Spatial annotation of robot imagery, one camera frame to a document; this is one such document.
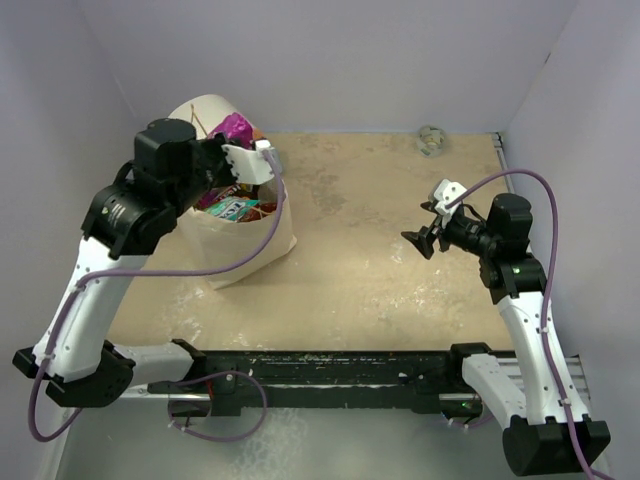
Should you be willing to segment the yellow m&m's packet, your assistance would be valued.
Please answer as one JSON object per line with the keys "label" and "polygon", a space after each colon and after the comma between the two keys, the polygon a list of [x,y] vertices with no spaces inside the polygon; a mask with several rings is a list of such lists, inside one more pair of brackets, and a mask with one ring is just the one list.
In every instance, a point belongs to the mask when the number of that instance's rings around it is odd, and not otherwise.
{"label": "yellow m&m's packet", "polygon": [[229,196],[245,195],[251,196],[252,187],[247,184],[234,184],[228,187],[215,188],[205,193],[195,204],[194,208],[206,210],[218,201]]}

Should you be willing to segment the teal fox's mint bag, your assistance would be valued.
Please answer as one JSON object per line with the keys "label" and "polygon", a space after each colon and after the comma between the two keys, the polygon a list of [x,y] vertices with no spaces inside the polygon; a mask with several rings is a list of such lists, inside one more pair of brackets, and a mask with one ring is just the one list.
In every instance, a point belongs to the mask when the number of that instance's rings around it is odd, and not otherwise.
{"label": "teal fox's mint bag", "polygon": [[258,200],[231,196],[212,204],[204,212],[222,220],[238,222],[258,203]]}

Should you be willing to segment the purple candy bag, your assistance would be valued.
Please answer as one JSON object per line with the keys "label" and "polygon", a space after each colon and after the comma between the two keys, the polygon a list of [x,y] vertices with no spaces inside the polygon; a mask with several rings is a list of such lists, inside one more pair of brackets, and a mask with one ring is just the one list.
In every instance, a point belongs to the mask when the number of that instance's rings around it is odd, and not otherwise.
{"label": "purple candy bag", "polygon": [[223,134],[225,138],[232,143],[245,149],[252,149],[254,142],[253,133],[254,129],[252,124],[242,114],[234,112],[227,115],[207,137],[213,138],[217,134]]}

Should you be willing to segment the red doritos bag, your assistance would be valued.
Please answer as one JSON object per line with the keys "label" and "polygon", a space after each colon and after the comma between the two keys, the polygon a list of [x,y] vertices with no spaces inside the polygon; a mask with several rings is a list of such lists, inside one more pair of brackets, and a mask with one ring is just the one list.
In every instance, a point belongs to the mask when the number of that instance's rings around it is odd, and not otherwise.
{"label": "red doritos bag", "polygon": [[237,222],[238,223],[249,223],[258,220],[262,220],[267,218],[275,213],[277,210],[276,202],[261,202],[261,201],[251,201],[248,202],[241,211]]}

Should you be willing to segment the brown paper bag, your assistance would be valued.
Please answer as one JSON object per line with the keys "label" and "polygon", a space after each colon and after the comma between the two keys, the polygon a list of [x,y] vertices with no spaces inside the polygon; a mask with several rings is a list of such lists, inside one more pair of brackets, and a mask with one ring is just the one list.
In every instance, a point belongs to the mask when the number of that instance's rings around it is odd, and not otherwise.
{"label": "brown paper bag", "polygon": [[262,220],[238,223],[192,207],[178,220],[195,267],[214,272],[207,277],[214,289],[238,282],[285,256],[296,245],[284,180],[274,177],[268,183],[250,186],[251,196],[235,197],[276,202],[274,214]]}

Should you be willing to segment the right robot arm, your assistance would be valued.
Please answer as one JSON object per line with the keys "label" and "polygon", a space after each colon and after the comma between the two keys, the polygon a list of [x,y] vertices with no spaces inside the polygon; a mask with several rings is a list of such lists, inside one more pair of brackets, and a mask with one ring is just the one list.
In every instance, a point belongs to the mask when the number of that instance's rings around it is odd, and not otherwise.
{"label": "right robot arm", "polygon": [[546,274],[528,250],[531,205],[518,195],[499,194],[481,219],[465,205],[448,207],[453,197],[431,195],[421,205],[434,213],[431,225],[402,236],[426,259],[436,248],[451,246],[478,257],[482,283],[507,327],[521,380],[512,380],[494,355],[472,353],[445,366],[446,383],[479,394],[502,429],[504,455],[515,475],[582,472],[611,435],[605,422],[591,418],[543,304]]}

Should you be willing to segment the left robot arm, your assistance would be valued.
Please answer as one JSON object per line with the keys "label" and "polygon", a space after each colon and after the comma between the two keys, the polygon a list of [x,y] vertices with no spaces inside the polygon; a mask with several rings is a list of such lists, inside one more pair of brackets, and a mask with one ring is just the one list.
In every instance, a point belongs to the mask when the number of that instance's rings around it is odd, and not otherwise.
{"label": "left robot arm", "polygon": [[202,355],[183,340],[152,347],[116,346],[106,336],[135,274],[178,218],[215,187],[235,181],[218,133],[197,139],[180,119],[158,119],[134,138],[134,156],[93,198],[82,223],[76,265],[55,319],[14,365],[44,380],[60,407],[105,407],[129,387],[173,382],[202,387]]}

